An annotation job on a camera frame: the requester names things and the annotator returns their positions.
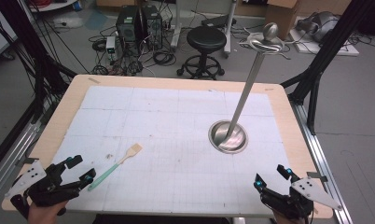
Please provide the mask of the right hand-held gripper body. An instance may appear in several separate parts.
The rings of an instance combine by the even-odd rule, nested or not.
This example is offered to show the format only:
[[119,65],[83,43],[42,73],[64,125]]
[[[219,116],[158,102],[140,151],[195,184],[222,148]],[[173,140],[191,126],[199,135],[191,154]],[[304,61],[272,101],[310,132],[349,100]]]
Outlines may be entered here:
[[325,190],[310,177],[304,177],[291,183],[289,193],[282,195],[267,187],[266,182],[259,179],[260,200],[270,209],[287,218],[308,218],[313,212],[313,203],[317,202],[338,211],[342,207]]

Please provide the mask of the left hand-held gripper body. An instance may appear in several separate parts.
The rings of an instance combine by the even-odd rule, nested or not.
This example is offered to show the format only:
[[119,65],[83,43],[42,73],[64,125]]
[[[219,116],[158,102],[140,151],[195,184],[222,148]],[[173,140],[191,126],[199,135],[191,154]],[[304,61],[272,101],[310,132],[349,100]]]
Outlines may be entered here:
[[79,195],[79,180],[63,185],[62,175],[53,173],[54,163],[44,169],[40,160],[35,161],[20,175],[5,194],[5,198],[28,218],[31,199],[37,206],[48,207],[74,199]]

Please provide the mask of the person's left hand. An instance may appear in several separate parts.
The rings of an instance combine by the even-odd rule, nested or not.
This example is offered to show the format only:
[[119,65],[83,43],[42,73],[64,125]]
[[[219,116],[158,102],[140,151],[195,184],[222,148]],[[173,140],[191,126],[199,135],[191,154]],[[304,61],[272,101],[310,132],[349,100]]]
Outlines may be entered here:
[[56,224],[58,213],[68,204],[67,201],[48,207],[40,207],[31,203],[28,224]]

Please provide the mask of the person's right hand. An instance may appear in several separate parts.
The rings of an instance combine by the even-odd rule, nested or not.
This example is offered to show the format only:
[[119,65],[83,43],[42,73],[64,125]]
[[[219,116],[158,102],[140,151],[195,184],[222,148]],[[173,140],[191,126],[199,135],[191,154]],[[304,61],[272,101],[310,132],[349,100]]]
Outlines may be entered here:
[[307,218],[288,218],[276,210],[272,212],[277,224],[310,224]]

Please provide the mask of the steel hook stand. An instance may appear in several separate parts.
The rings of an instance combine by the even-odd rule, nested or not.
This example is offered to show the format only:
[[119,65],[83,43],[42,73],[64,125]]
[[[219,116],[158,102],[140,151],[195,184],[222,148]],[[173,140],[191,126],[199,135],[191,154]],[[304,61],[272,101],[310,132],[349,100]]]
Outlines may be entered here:
[[254,50],[257,55],[245,81],[240,100],[231,120],[215,122],[209,130],[208,137],[211,145],[222,153],[235,154],[243,151],[248,145],[248,132],[238,123],[248,96],[253,88],[259,69],[266,55],[282,55],[285,42],[278,37],[279,27],[275,22],[266,24],[261,32],[250,33],[241,42]]

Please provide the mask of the white grid mat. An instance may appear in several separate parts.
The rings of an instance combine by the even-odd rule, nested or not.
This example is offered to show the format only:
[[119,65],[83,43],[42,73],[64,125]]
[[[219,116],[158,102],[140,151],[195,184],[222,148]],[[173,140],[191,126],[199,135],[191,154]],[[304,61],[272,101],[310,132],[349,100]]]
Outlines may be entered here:
[[101,175],[134,144],[143,148],[69,209],[106,213],[266,216],[254,187],[256,174],[282,194],[289,183],[277,172],[287,165],[283,140],[263,93],[251,94],[238,122],[248,132],[236,154],[216,150],[208,133],[230,119],[237,92],[94,86],[87,90],[54,162],[80,155],[83,162],[63,173],[74,181],[94,168]]

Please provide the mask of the small white power unit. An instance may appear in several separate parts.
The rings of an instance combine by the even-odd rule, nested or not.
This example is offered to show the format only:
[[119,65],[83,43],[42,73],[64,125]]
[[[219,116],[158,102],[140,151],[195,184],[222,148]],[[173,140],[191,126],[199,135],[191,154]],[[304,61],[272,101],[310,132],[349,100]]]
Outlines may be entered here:
[[108,59],[111,62],[114,62],[117,59],[117,50],[116,50],[116,38],[114,36],[108,36],[106,38],[105,46]]

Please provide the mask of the white floor board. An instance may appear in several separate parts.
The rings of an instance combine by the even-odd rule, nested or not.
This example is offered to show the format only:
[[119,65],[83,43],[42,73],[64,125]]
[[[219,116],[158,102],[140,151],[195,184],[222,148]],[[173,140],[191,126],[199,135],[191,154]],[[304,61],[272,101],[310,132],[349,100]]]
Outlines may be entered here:
[[[331,50],[337,48],[333,44],[330,44],[330,46],[327,46],[326,44],[321,46],[304,31],[297,31],[296,29],[292,29],[289,33],[297,51],[300,53],[317,54],[323,50]],[[344,44],[338,47],[337,55],[356,57],[359,55],[359,51],[352,44],[346,41]]]

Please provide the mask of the black computer tower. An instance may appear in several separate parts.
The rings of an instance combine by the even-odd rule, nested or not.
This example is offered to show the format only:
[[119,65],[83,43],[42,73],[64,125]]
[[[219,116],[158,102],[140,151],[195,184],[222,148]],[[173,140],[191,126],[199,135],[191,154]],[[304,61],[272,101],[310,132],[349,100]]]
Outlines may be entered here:
[[143,6],[143,24],[146,43],[152,49],[162,48],[162,17],[155,6]]
[[116,28],[122,43],[138,45],[143,37],[139,7],[122,6],[118,14]]

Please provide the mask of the black round stool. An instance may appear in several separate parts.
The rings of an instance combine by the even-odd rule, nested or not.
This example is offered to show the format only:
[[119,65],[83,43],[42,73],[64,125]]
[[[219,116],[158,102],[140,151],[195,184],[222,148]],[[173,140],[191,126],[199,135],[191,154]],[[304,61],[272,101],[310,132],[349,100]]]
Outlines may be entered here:
[[178,76],[188,72],[192,78],[209,77],[216,80],[225,70],[211,53],[223,49],[227,44],[226,36],[215,27],[199,26],[187,33],[188,44],[200,54],[191,56],[176,71]]

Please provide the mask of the white stand leg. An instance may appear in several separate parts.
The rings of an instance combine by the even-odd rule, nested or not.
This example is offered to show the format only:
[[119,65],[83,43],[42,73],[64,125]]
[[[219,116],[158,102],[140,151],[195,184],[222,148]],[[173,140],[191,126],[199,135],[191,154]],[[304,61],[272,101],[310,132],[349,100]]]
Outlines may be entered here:
[[181,33],[181,17],[180,17],[180,12],[181,12],[181,3],[182,0],[175,0],[175,25],[174,25],[174,33],[172,35],[172,40],[170,43],[170,48],[172,51],[176,51],[178,41],[179,41],[179,36]]
[[231,26],[233,22],[233,16],[235,12],[235,8],[237,6],[237,0],[230,0],[231,4],[229,7],[229,15],[228,15],[228,22],[227,22],[227,27],[225,31],[225,36],[227,38],[227,43],[223,49],[224,51],[224,56],[227,59],[231,53]]

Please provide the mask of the green handled wooden spatula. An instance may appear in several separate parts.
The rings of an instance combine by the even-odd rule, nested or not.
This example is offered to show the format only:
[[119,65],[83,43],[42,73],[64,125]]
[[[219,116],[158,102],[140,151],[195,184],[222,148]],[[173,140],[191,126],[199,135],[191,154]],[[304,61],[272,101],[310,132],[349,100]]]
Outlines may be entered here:
[[142,150],[142,146],[140,144],[134,144],[133,146],[129,147],[125,153],[125,155],[116,162],[112,167],[110,167],[107,171],[105,171],[102,175],[96,178],[88,187],[88,191],[92,191],[97,188],[103,181],[105,181],[125,160],[128,158],[134,157],[137,153]]

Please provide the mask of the grey metal bracket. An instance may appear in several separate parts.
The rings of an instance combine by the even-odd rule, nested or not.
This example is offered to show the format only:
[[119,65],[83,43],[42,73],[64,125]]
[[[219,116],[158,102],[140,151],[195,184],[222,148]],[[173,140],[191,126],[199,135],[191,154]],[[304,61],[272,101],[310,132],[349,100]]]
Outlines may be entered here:
[[22,159],[18,160],[15,163],[15,165],[19,166],[19,167],[22,167],[24,164],[32,164],[35,161],[38,161],[38,158],[22,158]]
[[319,179],[322,183],[325,183],[328,181],[327,177],[325,175],[321,175],[316,172],[307,172],[307,176],[311,178],[317,178]]

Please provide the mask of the aluminium rail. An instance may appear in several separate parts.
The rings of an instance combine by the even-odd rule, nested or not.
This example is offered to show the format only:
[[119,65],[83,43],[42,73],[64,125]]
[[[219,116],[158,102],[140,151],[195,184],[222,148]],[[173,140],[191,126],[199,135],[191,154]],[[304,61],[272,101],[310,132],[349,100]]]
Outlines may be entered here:
[[333,212],[333,217],[337,219],[338,224],[354,224],[346,207],[346,204],[341,196],[340,190],[333,176],[333,172],[328,165],[319,139],[315,134],[311,133],[309,126],[306,124],[308,115],[304,106],[291,103],[291,107],[295,113],[302,135],[310,151],[316,173],[326,178],[326,180],[322,180],[322,186],[325,188],[325,192],[340,204],[340,211],[335,210]]
[[36,115],[34,104],[30,104],[0,145],[0,192],[13,170],[27,158],[26,153],[35,145],[44,130],[54,104],[45,104]]

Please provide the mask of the black frame post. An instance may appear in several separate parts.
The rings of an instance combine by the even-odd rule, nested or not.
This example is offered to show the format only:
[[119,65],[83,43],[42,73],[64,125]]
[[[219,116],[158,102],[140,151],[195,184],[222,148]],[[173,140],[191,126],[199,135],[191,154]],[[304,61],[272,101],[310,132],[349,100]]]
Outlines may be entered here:
[[375,5],[375,0],[352,0],[340,20],[324,44],[335,45],[336,49],[323,50],[316,54],[311,64],[299,75],[281,83],[285,89],[296,84],[297,87],[288,94],[288,99],[296,104],[303,105],[304,99],[310,95],[308,118],[306,124],[312,134],[315,134],[315,114],[320,80],[327,67],[337,55],[338,47],[344,44],[358,24],[368,15]]
[[30,104],[30,109],[34,121],[37,121],[45,114],[45,102],[60,100],[69,87],[63,75],[74,78],[77,72],[50,56],[19,0],[0,0],[0,14],[23,46],[21,49],[12,40],[0,22],[1,36],[15,50],[27,75],[35,81],[33,86],[35,98]]

